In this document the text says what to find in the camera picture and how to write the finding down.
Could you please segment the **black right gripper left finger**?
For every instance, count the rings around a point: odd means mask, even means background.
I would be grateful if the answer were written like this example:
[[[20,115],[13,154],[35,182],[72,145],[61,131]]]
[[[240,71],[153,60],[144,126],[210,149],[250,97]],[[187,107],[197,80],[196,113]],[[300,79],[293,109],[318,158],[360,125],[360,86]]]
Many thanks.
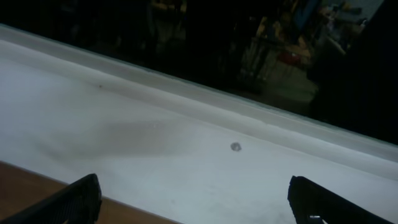
[[[97,222],[102,204],[96,174],[89,174],[44,200],[1,221],[1,224]]]

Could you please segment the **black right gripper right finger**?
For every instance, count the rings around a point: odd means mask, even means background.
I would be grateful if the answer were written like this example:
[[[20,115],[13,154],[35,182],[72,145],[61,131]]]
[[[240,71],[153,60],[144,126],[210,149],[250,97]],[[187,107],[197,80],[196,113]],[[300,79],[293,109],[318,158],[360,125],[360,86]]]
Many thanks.
[[[287,199],[297,224],[392,224],[302,176],[291,178]]]

